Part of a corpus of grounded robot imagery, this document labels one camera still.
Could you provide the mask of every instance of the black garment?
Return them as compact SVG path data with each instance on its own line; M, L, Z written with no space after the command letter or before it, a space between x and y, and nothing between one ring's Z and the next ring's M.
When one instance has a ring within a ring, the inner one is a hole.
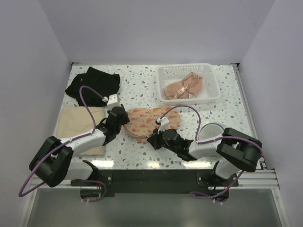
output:
M102 96L109 97L110 95L117 94L120 88L120 75L111 75L92 67L89 67L86 73L78 74L65 92L70 97L75 98L79 106L84 106L79 95L79 89L83 85L91 87ZM91 90L84 88L82 94L87 106L106 106L106 103Z

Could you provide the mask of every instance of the white plastic basket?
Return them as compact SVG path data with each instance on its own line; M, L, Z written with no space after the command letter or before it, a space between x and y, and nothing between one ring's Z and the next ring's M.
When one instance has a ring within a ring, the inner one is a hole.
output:
M203 86L196 98L168 99L163 89L171 83L181 81L191 72L203 77ZM213 66L207 63L158 66L156 80L159 98L168 105L209 103L221 96Z

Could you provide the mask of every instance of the terrazzo table surface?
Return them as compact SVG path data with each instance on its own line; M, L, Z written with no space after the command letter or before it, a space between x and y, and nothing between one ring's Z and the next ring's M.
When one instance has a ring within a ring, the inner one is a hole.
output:
M73 65L69 86L75 76L85 73L89 65ZM125 109L136 107L154 108L163 103L159 100L156 89L156 65L93 65L100 71L120 74L121 83L118 95ZM219 81L221 97L208 104L191 105L202 118L202 125L221 122L243 133L251 135L250 125L245 113L240 90L232 66L214 66ZM65 94L64 105L78 106L74 98ZM186 139L193 139L197 128L197 116L188 108L178 109L181 116L179 134ZM197 161L186 162L173 152L161 148L154 150L149 143L139 143L122 130L116 139L106 145L103 156L81 156L73 162L83 159L92 162L99 169L212 169L216 158L205 157Z

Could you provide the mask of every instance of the orange patterned cloth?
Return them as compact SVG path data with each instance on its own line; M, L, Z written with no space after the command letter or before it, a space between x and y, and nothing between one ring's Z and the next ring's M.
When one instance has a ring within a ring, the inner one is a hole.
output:
M136 137L140 142L145 141L144 138L148 138L152 135L153 130L159 127L155 122L156 119L161 117L170 108L168 105L163 105L153 109L130 109L127 111L130 122L124 125L124 129L130 136ZM165 117L169 120L170 129L174 129L180 125L180 115L176 109L170 111Z

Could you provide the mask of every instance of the gray wall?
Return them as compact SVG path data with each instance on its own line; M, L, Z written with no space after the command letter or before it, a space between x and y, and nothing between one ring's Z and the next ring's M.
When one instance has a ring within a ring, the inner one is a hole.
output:
M265 158L294 227L303 226L303 1L276 0L240 64Z
M39 0L68 59L240 62L275 0Z
M37 0L0 6L0 226L18 225L28 164L52 135L69 62Z

